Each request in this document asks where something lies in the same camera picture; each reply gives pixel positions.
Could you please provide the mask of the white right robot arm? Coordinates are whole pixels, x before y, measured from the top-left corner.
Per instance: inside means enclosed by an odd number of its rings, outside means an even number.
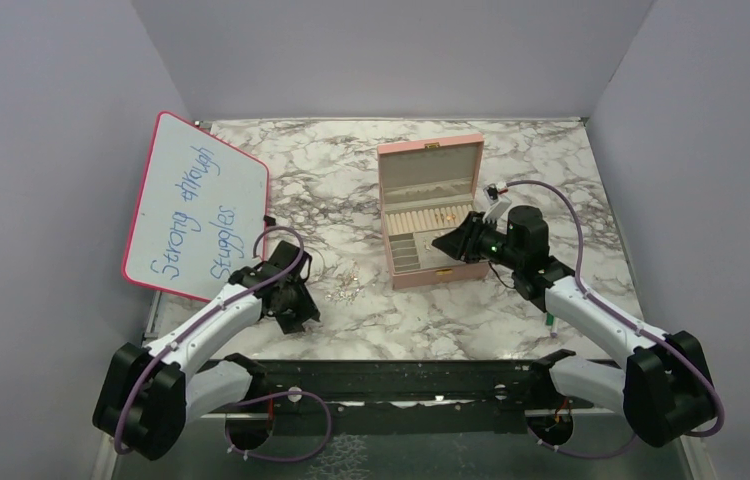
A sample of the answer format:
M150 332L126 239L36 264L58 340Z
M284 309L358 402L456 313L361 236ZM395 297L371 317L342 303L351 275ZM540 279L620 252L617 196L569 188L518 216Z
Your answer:
M706 423L721 426L724 408L698 339L639 322L589 290L574 269L551 255L549 228L539 209L512 208L503 232L483 214L470 212L432 245L453 260L509 269L525 300L566 321L614 361L607 366L570 350L534 361L527 384L536 404L586 400L622 415L633 433L653 447L695 435Z

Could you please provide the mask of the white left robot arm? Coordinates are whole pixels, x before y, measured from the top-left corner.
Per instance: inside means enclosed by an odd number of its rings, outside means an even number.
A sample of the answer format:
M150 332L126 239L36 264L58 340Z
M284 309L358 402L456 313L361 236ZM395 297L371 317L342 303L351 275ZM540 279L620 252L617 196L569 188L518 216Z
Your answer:
M269 259L235 271L220 292L169 334L113 354L92 414L119 455L157 460L192 420L234 403L241 410L264 401L265 384L248 360L205 364L222 346L263 318L285 334L303 331L320 312L306 281L312 258L301 242L280 242Z

